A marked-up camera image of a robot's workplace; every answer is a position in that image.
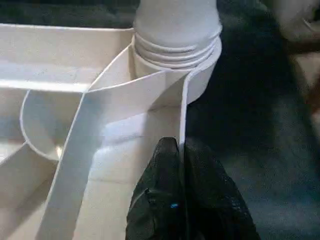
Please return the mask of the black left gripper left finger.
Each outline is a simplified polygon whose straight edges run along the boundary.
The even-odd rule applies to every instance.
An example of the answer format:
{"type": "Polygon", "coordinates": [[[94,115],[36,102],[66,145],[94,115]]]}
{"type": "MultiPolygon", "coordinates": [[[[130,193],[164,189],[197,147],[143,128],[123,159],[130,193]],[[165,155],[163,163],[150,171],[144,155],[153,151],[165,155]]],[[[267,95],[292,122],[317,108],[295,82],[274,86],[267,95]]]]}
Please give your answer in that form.
{"type": "Polygon", "coordinates": [[[128,240],[182,240],[185,209],[177,141],[163,137],[132,194],[126,217],[128,240]]]}

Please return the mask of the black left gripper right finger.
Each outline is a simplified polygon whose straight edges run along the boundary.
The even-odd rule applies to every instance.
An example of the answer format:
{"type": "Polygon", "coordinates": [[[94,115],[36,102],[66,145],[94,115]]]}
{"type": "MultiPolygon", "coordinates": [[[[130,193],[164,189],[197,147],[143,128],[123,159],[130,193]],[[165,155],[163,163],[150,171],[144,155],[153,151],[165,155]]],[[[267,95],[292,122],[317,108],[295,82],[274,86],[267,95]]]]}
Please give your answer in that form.
{"type": "Polygon", "coordinates": [[[184,147],[184,169],[191,239],[260,239],[238,187],[209,146],[188,138],[184,147]]]}

